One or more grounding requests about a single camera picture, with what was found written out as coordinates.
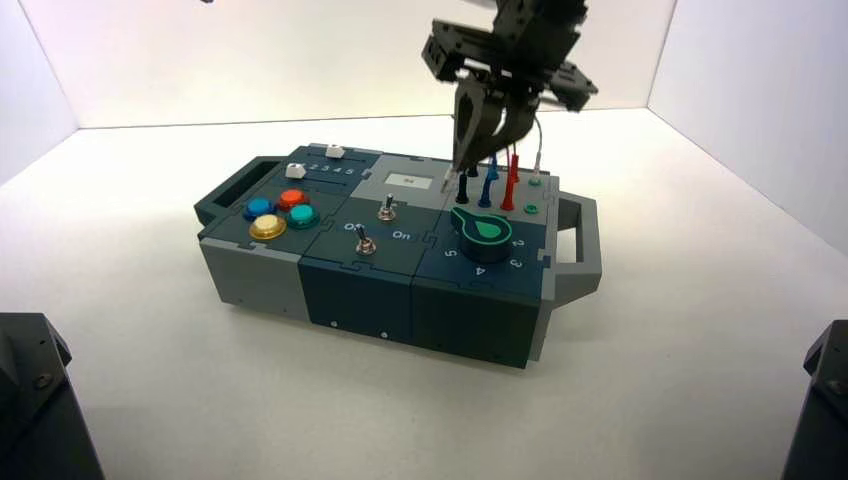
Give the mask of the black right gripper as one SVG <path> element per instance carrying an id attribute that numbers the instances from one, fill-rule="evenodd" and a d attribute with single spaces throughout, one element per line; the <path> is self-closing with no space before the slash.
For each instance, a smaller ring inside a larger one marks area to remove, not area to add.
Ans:
<path id="1" fill-rule="evenodd" d="M 462 172 L 532 128 L 538 97 L 579 112 L 598 88 L 567 56 L 580 38 L 584 1 L 497 1 L 489 30 L 434 20 L 422 58 L 454 96 L 452 169 Z M 531 94 L 506 94 L 517 87 Z"/>

